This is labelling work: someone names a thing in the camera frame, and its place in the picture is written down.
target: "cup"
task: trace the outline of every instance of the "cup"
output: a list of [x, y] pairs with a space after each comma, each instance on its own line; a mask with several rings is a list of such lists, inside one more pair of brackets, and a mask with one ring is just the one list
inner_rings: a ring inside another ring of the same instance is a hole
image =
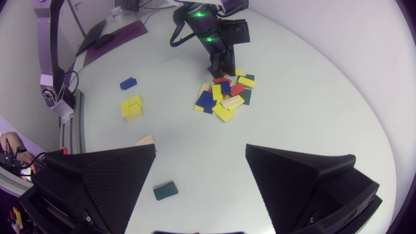
[[123, 11], [121, 10], [121, 6], [112, 9], [111, 15], [113, 15], [113, 18], [116, 22], [120, 22], [123, 19]]

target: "pile of colorful blocks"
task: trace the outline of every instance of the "pile of colorful blocks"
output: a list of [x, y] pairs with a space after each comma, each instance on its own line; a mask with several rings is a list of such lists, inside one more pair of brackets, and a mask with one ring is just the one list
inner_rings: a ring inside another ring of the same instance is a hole
[[235, 109], [238, 106], [249, 105], [251, 89], [256, 84], [254, 75], [242, 76], [241, 70], [235, 70], [235, 74], [238, 76], [238, 80], [233, 86], [231, 86], [232, 81], [227, 78], [214, 79], [215, 84], [212, 86], [210, 83], [202, 83], [198, 100], [193, 109], [217, 115], [222, 121], [227, 122], [234, 117]]
[[126, 118], [127, 121], [136, 119], [142, 116], [141, 109], [143, 103], [138, 95], [125, 100], [121, 103], [121, 116]]

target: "dark green block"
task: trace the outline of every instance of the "dark green block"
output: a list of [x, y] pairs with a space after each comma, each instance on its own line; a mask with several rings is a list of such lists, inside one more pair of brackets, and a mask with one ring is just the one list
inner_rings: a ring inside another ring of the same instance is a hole
[[238, 95], [240, 95], [240, 97], [244, 99], [243, 104], [250, 105], [251, 90], [245, 89], [244, 91], [242, 91]]
[[254, 80], [254, 75], [247, 74], [245, 77], [249, 80]]
[[160, 188], [153, 189], [153, 192], [155, 194], [156, 200], [160, 201], [164, 198], [178, 194], [178, 189], [176, 188], [175, 183], [170, 182], [169, 184]]

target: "keyboard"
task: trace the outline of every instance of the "keyboard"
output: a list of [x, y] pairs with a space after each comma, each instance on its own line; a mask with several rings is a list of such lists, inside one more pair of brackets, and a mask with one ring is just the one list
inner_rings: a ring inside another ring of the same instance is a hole
[[78, 51], [75, 54], [75, 56], [80, 55], [82, 52], [87, 50], [88, 47], [92, 46], [98, 40], [106, 22], [107, 21], [104, 19], [103, 21], [99, 22], [98, 24], [96, 24], [94, 27], [92, 27], [89, 30], [89, 32], [87, 33], [87, 36], [84, 38], [84, 41], [81, 43], [80, 47], [78, 48]]

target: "white table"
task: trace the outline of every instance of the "white table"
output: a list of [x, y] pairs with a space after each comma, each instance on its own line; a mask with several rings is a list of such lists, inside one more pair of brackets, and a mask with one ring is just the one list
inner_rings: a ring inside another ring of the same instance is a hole
[[[257, 84], [250, 105], [223, 123], [193, 110], [201, 83], [212, 81], [209, 54], [196, 38], [169, 46], [172, 14], [156, 12], [147, 34], [80, 73], [88, 152], [133, 146], [148, 134], [156, 140], [157, 157], [126, 233], [274, 233], [245, 159], [246, 143], [356, 155], [355, 168], [380, 184], [383, 200], [361, 233], [385, 233], [396, 195], [393, 156], [380, 123], [348, 79], [306, 42], [245, 10], [234, 19], [247, 20], [251, 42], [235, 46], [235, 62]], [[121, 90], [119, 83], [129, 77], [138, 85]], [[120, 103], [134, 95], [142, 98], [144, 114], [126, 122]], [[156, 201], [154, 186], [170, 180], [179, 194]]]

